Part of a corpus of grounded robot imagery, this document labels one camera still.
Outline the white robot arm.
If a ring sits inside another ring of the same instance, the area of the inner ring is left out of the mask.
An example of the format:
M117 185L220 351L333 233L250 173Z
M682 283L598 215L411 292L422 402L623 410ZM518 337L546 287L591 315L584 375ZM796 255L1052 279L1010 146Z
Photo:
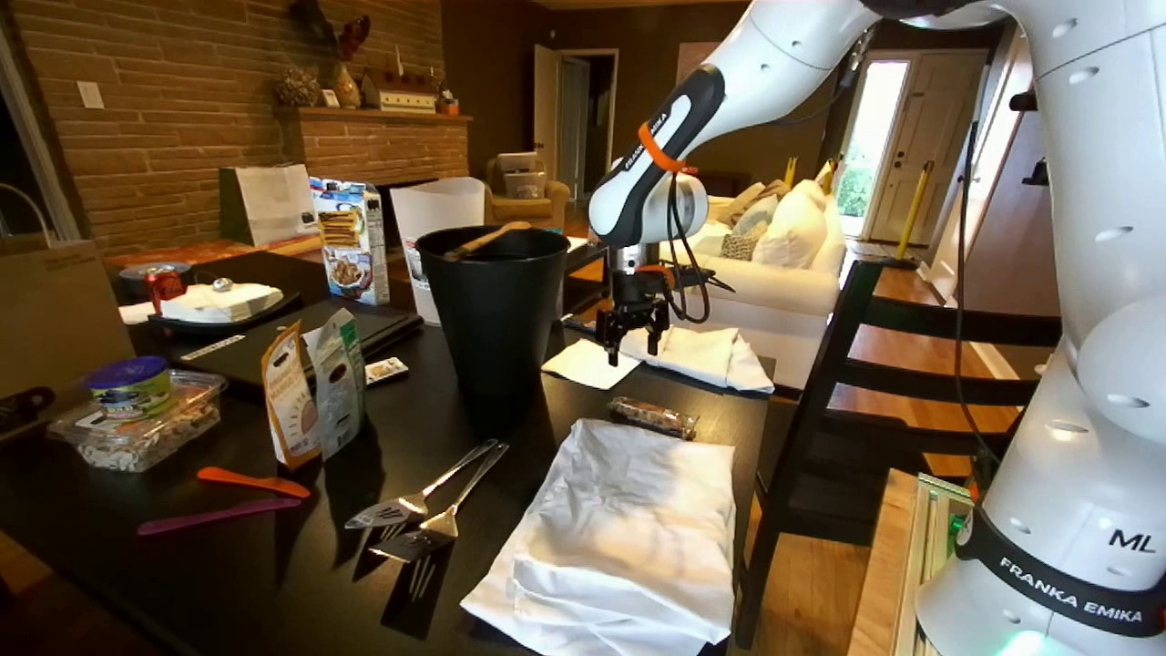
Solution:
M662 241L662 173L801 104L881 19L1023 27L1062 296L1062 341L917 625L939 656L1166 656L1166 0L750 0L610 168L591 225Z

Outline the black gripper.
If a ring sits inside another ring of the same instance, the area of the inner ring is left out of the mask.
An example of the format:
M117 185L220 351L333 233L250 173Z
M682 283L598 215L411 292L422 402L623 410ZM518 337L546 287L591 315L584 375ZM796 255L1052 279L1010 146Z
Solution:
M612 255L610 307L603 310L598 336L610 365L620 365L620 341L631 327L648 327L648 352L655 358L669 327L673 273L645 262L638 246Z

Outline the wooden robot base crate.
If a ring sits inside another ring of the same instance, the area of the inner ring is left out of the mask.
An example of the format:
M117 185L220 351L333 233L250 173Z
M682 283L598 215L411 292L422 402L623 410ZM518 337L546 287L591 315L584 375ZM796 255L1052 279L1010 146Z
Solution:
M952 522L968 505L961 483L904 468L884 476L849 656L937 656L915 606L952 561Z

